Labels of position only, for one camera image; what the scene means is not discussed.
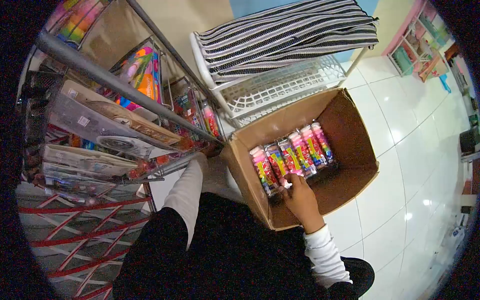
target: metal rod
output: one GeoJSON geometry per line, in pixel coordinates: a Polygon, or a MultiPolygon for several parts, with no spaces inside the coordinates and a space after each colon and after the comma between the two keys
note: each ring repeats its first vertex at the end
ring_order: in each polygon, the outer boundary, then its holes
{"type": "MultiPolygon", "coordinates": [[[[355,58],[355,60],[353,61],[352,65],[350,66],[350,68],[348,68],[347,72],[345,73],[345,77],[348,78],[350,76],[350,74],[353,72],[353,70],[355,69],[355,67],[357,67],[358,63],[360,62],[360,60],[362,59],[362,57],[365,55],[365,53],[367,53],[368,51],[368,47],[363,47],[363,49],[360,51],[359,55],[357,56],[357,58],[355,58]]],[[[346,79],[340,81],[338,84],[337,84],[337,87],[341,87],[343,82],[345,82],[346,79]]]]}
{"type": "Polygon", "coordinates": [[[212,92],[205,87],[205,85],[197,78],[195,73],[190,69],[187,63],[183,60],[183,58],[178,54],[172,44],[167,40],[167,38],[163,35],[160,29],[155,25],[155,23],[150,19],[148,14],[143,10],[143,8],[138,4],[136,0],[127,0],[128,4],[133,8],[133,10],[137,13],[137,15],[145,22],[145,24],[150,28],[153,34],[162,42],[165,48],[173,55],[175,60],[182,66],[182,68],[187,72],[187,74],[191,77],[193,81],[197,84],[197,86],[202,90],[207,98],[210,101],[213,101],[215,97],[213,96],[212,92]]]}
{"type": "Polygon", "coordinates": [[[91,60],[87,59],[55,36],[42,31],[38,35],[35,44],[41,51],[47,53],[55,60],[74,69],[80,74],[93,79],[98,84],[109,87],[123,97],[143,106],[159,116],[167,118],[168,120],[199,134],[201,137],[209,141],[221,143],[215,137],[194,126],[161,104],[153,101],[150,97],[142,94],[129,84],[125,84],[124,82],[120,81],[115,75],[96,65],[91,60]]]}

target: shelf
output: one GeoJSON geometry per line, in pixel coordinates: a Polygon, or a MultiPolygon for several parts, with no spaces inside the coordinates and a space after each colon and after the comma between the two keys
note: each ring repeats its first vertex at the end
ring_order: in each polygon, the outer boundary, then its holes
{"type": "Polygon", "coordinates": [[[277,108],[345,80],[345,71],[333,55],[324,55],[256,75],[229,86],[219,94],[232,119],[243,125],[277,108]]]}

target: colorful candy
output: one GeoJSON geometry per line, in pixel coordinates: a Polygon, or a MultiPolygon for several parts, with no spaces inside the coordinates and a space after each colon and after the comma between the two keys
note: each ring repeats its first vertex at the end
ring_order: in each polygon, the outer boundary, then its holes
{"type": "Polygon", "coordinates": [[[295,149],[288,138],[278,141],[278,147],[282,151],[282,156],[289,172],[295,173],[299,176],[304,176],[300,162],[295,154],[295,149]]]}
{"type": "Polygon", "coordinates": [[[270,166],[272,167],[276,177],[278,178],[278,182],[283,185],[285,188],[289,188],[292,184],[289,183],[285,178],[285,175],[288,174],[287,166],[282,158],[280,150],[278,146],[273,144],[265,145],[265,153],[268,157],[268,161],[270,162],[270,166]]]}
{"type": "Polygon", "coordinates": [[[333,163],[334,157],[330,145],[328,144],[327,138],[324,135],[324,131],[320,127],[320,123],[315,122],[311,125],[312,131],[315,134],[318,142],[322,145],[322,149],[325,152],[328,162],[333,163]]]}
{"type": "Polygon", "coordinates": [[[312,129],[310,128],[310,125],[303,127],[300,132],[303,140],[308,146],[313,163],[317,166],[317,168],[325,167],[328,164],[327,160],[323,154],[322,147],[318,143],[312,129]]]}
{"type": "Polygon", "coordinates": [[[253,165],[257,170],[265,193],[267,193],[268,196],[275,194],[278,191],[279,185],[270,168],[270,163],[268,162],[265,151],[261,147],[255,147],[250,151],[250,155],[252,156],[253,165]]]}
{"type": "Polygon", "coordinates": [[[317,174],[317,168],[310,157],[310,151],[298,132],[291,133],[288,138],[292,142],[292,146],[297,150],[297,157],[300,160],[305,177],[309,178],[317,174]]]}

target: striped cloth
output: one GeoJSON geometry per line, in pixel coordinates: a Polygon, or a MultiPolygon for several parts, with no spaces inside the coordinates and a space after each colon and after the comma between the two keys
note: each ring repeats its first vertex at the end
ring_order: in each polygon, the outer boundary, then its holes
{"type": "Polygon", "coordinates": [[[378,43],[375,21],[354,0],[307,0],[195,33],[217,84],[378,43]]]}

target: floor tile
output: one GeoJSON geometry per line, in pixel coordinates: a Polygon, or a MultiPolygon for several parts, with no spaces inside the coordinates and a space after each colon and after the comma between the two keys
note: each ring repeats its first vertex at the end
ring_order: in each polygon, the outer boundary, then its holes
{"type": "MultiPolygon", "coordinates": [[[[346,61],[341,63],[340,65],[345,70],[345,72],[347,72],[350,66],[352,65],[352,63],[353,63],[352,61],[346,61]]],[[[366,85],[366,84],[367,82],[365,81],[365,78],[363,78],[363,76],[361,75],[359,69],[354,68],[352,70],[352,73],[350,73],[350,75],[348,76],[347,80],[343,82],[342,87],[350,90],[352,88],[355,88],[361,85],[366,85]]]]}
{"type": "Polygon", "coordinates": [[[446,205],[440,204],[432,213],[428,223],[425,251],[435,253],[438,250],[451,222],[452,219],[449,217],[448,211],[446,211],[446,205]]]}
{"type": "Polygon", "coordinates": [[[423,82],[417,75],[398,77],[407,94],[408,105],[413,109],[419,123],[423,122],[447,97],[439,78],[423,82]]]}
{"type": "Polygon", "coordinates": [[[418,289],[417,281],[429,268],[433,253],[425,250],[428,227],[420,230],[417,237],[405,248],[399,283],[405,291],[418,289]]]}
{"type": "Polygon", "coordinates": [[[405,208],[363,239],[363,254],[375,272],[382,269],[405,247],[405,208]]]}
{"type": "Polygon", "coordinates": [[[378,176],[357,196],[363,238],[405,206],[402,172],[396,149],[378,157],[378,176]]]}
{"type": "Polygon", "coordinates": [[[359,241],[350,248],[340,252],[340,255],[343,257],[355,257],[363,259],[363,241],[359,241]]]}
{"type": "Polygon", "coordinates": [[[367,128],[373,151],[378,157],[393,147],[393,138],[382,110],[367,85],[348,91],[367,128]]]}
{"type": "Polygon", "coordinates": [[[403,251],[380,271],[375,272],[373,286],[365,293],[365,300],[388,300],[392,297],[393,285],[397,282],[402,266],[403,251]]]}
{"type": "Polygon", "coordinates": [[[425,158],[428,164],[428,173],[432,173],[436,168],[440,159],[444,155],[443,149],[440,148],[440,140],[438,138],[437,128],[433,116],[429,116],[420,126],[422,135],[422,145],[425,158]]]}
{"type": "Polygon", "coordinates": [[[179,178],[178,173],[173,172],[165,176],[165,181],[153,181],[150,183],[150,190],[152,191],[152,197],[157,211],[162,209],[165,203],[165,197],[168,196],[168,193],[179,178]]]}
{"type": "Polygon", "coordinates": [[[368,86],[384,113],[395,144],[400,142],[418,126],[415,113],[408,105],[407,94],[397,77],[380,80],[368,86]]]}
{"type": "Polygon", "coordinates": [[[407,212],[405,214],[405,219],[407,220],[406,245],[410,244],[418,233],[428,225],[432,204],[430,192],[430,187],[426,183],[407,202],[407,212]]]}
{"type": "Polygon", "coordinates": [[[433,112],[433,119],[437,128],[440,141],[454,135],[460,120],[456,115],[456,105],[458,101],[454,96],[447,96],[440,106],[433,112]]]}
{"type": "Polygon", "coordinates": [[[342,252],[361,241],[357,200],[353,199],[336,211],[327,214],[324,220],[334,237],[338,251],[342,252]]]}
{"type": "Polygon", "coordinates": [[[357,68],[369,84],[385,78],[399,76],[387,56],[369,57],[359,61],[357,68]]]}
{"type": "Polygon", "coordinates": [[[420,129],[417,128],[395,146],[402,168],[407,202],[418,192],[430,175],[425,149],[422,145],[423,136],[420,129]]]}

